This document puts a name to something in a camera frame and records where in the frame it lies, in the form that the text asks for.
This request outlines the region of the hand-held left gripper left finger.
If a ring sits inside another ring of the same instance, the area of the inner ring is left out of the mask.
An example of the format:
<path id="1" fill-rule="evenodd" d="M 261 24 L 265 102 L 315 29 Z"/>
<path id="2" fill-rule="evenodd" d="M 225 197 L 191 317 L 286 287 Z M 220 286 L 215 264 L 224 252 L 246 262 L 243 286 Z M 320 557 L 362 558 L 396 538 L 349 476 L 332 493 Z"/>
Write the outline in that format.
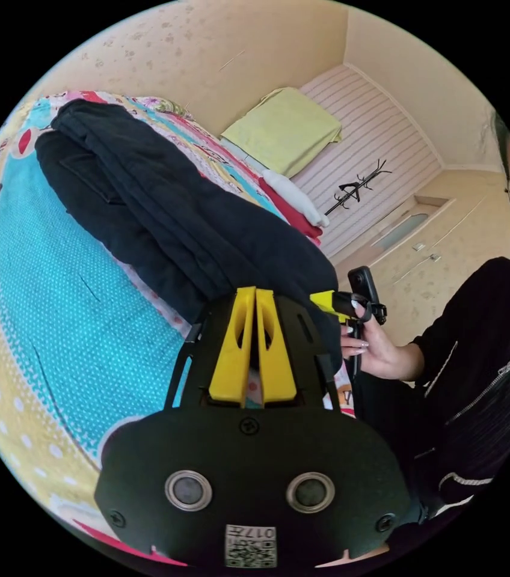
<path id="1" fill-rule="evenodd" d="M 209 385 L 209 395 L 216 403 L 245 407 L 255 303 L 255 287 L 237 290 Z"/>

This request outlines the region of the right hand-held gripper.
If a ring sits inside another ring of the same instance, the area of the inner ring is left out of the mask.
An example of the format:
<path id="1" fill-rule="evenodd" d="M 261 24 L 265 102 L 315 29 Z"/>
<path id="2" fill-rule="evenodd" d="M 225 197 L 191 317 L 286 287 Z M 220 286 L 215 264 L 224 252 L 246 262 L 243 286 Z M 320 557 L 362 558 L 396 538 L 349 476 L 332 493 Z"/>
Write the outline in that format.
<path id="1" fill-rule="evenodd" d="M 349 351 L 369 349 L 366 339 L 369 334 L 365 333 L 366 324 L 375 322 L 382 327 L 387 320 L 386 306 L 358 293 L 333 290 L 312 293 L 309 299 L 324 313 L 337 317 L 342 328 L 345 367 L 350 383 L 355 384 L 363 369 L 363 354 L 351 354 Z"/>

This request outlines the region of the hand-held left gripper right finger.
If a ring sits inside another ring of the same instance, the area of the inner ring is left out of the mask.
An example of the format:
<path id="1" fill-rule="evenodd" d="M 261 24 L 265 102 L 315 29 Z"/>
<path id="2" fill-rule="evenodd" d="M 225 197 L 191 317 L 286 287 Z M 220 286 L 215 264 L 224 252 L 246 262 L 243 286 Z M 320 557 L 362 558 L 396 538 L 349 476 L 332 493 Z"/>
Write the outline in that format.
<path id="1" fill-rule="evenodd" d="M 256 317 L 263 404 L 291 402 L 296 385 L 272 291 L 256 290 Z"/>

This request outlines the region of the person's right hand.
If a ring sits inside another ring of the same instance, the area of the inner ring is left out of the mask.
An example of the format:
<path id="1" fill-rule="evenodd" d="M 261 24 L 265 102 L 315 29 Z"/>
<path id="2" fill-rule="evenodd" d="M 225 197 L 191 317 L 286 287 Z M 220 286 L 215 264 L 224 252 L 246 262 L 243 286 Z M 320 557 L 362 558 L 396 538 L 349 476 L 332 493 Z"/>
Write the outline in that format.
<path id="1" fill-rule="evenodd" d="M 359 338 L 341 325 L 340 346 L 345 360 L 360 358 L 360 368 L 380 379 L 415 382 L 423 373 L 424 357 L 418 345 L 393 344 L 374 317 L 363 323 Z"/>

